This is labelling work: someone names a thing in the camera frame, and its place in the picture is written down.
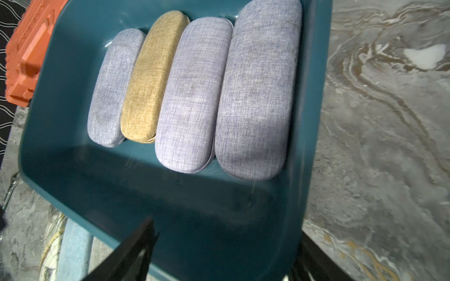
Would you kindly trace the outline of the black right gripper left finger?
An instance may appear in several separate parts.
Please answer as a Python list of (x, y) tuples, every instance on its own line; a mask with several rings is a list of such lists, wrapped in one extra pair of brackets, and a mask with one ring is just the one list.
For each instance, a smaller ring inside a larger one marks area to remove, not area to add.
[(144, 281), (159, 234), (148, 217), (106, 259), (83, 279), (85, 281)]

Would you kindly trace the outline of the cream map print glasses case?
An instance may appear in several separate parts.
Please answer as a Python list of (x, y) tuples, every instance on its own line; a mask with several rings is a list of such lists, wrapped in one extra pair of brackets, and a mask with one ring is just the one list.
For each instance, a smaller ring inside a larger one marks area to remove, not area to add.
[(41, 258), (39, 281), (55, 281), (60, 249), (67, 218), (61, 212), (50, 217), (46, 227), (45, 243)]

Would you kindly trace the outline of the lavender fabric glasses case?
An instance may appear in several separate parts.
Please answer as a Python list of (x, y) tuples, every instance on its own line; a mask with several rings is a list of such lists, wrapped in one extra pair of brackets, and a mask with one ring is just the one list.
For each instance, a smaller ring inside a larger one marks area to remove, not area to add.
[(251, 1), (235, 21), (214, 143), (234, 177), (268, 180), (285, 163), (301, 27), (300, 1)]
[(146, 34), (139, 29), (119, 32), (109, 45), (97, 76), (87, 120), (90, 139), (107, 148), (125, 139), (120, 120), (127, 87)]
[(214, 135), (223, 76), (233, 33), (226, 18), (205, 17), (183, 31), (173, 58), (155, 152), (176, 172), (197, 173), (214, 158)]

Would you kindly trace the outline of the tan fabric glasses case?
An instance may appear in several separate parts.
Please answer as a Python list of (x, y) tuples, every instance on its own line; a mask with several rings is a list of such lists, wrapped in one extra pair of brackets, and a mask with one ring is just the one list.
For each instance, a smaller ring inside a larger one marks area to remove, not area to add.
[(135, 62), (121, 113), (123, 135), (134, 142), (155, 142), (158, 118), (173, 58), (190, 23), (181, 11), (161, 15), (148, 32)]

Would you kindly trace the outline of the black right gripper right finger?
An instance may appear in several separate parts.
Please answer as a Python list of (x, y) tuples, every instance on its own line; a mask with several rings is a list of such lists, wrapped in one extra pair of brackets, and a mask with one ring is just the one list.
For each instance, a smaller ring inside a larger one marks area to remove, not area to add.
[(290, 281), (354, 281), (303, 231)]

